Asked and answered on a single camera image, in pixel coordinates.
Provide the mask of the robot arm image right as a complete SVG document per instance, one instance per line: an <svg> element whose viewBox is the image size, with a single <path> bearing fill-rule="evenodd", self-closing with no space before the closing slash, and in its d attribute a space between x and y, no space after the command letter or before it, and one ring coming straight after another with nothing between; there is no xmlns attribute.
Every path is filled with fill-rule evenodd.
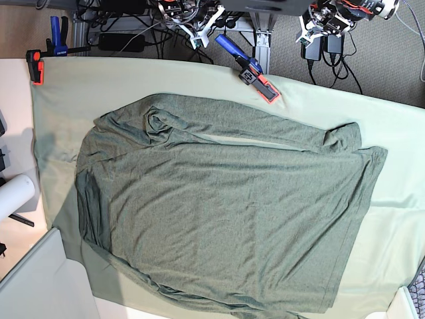
<svg viewBox="0 0 425 319"><path fill-rule="evenodd" d="M301 31L296 42L308 47L319 37L342 37L361 20L390 19L399 5L398 0L314 1L299 17Z"/></svg>

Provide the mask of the robot arm image left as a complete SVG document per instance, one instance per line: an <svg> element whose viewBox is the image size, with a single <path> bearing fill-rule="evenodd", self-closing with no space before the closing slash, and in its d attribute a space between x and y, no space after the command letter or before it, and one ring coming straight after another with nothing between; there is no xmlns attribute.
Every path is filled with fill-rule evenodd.
<svg viewBox="0 0 425 319"><path fill-rule="evenodd" d="M226 23L226 11L220 1L176 0L152 1L169 29L181 29L193 49L207 48L209 34Z"/></svg>

